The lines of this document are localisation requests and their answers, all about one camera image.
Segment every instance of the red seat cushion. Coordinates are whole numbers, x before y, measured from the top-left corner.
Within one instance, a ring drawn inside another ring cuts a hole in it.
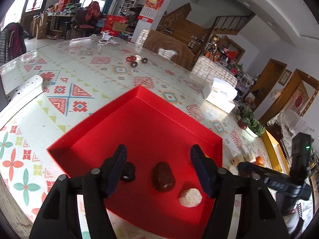
[[[79,28],[94,28],[94,27],[87,24],[82,24],[79,26]]]

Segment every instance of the brown blanket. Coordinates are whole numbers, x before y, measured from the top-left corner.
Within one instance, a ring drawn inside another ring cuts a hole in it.
[[[150,31],[143,47],[156,54],[158,54],[159,48],[177,51],[178,54],[173,56],[171,61],[186,69],[188,69],[195,57],[186,44],[155,30]]]

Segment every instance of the patterned tablecloth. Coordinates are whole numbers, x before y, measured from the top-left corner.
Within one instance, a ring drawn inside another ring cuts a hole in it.
[[[223,138],[223,166],[243,151],[254,151],[271,167],[261,138],[253,138],[228,115],[203,99],[203,82],[184,68],[132,43],[100,45],[89,38],[63,41],[31,51],[1,67],[6,92],[36,74],[44,92],[20,110],[0,131],[0,173],[22,211],[34,221],[54,181],[63,173],[47,153],[53,142],[99,108],[137,85],[174,104]],[[131,68],[126,57],[148,58]],[[240,212],[236,197],[231,237]],[[78,196],[83,238],[90,238],[83,198]],[[143,231],[109,212],[118,238],[149,239]]]

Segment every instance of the metal screw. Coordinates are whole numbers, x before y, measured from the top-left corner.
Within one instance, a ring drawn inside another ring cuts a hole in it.
[[[61,174],[61,175],[58,177],[58,179],[59,179],[60,181],[63,181],[63,180],[66,179],[66,175],[65,175],[65,174]]]
[[[99,169],[99,168],[94,168],[94,169],[92,169],[92,171],[91,171],[92,174],[99,174],[99,172],[100,172],[100,169]]]
[[[225,168],[218,168],[218,173],[219,174],[226,174],[227,170]]]
[[[254,180],[256,180],[256,181],[258,181],[258,180],[260,179],[260,176],[259,176],[259,174],[257,174],[257,173],[253,173],[253,174],[251,175],[251,177],[252,177]]]

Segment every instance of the red calendar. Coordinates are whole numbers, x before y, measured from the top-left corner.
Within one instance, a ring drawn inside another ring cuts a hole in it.
[[[138,19],[152,23],[162,7],[163,2],[164,0],[147,0]]]

